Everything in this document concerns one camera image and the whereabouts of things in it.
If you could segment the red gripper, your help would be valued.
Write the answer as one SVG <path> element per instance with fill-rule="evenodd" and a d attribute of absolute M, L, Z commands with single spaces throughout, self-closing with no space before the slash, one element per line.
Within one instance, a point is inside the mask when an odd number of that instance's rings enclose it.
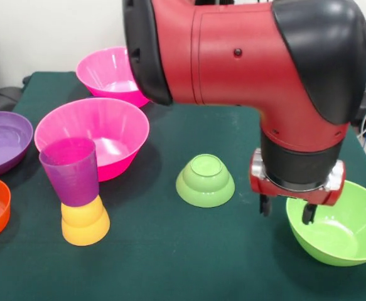
<path fill-rule="evenodd" d="M 266 174 L 261 156 L 261 149 L 256 149 L 250 160 L 249 181 L 251 189 L 259 193 L 259 212 L 263 216 L 271 213 L 269 196 L 285 196 L 306 200 L 302 222 L 305 225 L 314 223 L 316 205 L 334 206 L 339 200 L 346 178 L 345 163 L 337 160 L 326 180 L 315 188 L 286 188 L 272 181 Z"/>

